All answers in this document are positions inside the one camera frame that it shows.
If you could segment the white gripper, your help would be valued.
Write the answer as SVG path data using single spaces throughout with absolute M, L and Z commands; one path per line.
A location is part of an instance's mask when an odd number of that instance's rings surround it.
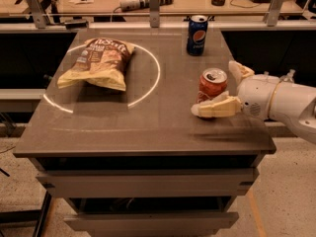
M 270 102 L 279 78 L 269 74 L 254 75 L 255 72 L 237 62 L 228 63 L 230 73 L 235 78 L 237 96 L 224 91 L 212 100 L 206 100 L 191 107 L 194 116 L 204 119 L 228 118 L 242 112 L 253 118 L 265 120 L 269 117 Z

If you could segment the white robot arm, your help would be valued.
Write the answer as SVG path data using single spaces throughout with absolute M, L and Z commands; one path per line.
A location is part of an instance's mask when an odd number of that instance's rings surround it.
M 191 112 L 200 118 L 226 118 L 238 112 L 283 123 L 296 136 L 316 143 L 316 89 L 295 84 L 294 70 L 278 78 L 268 72 L 255 74 L 237 61 L 228 63 L 237 83 L 237 95 L 224 91 L 212 100 L 194 104 Z

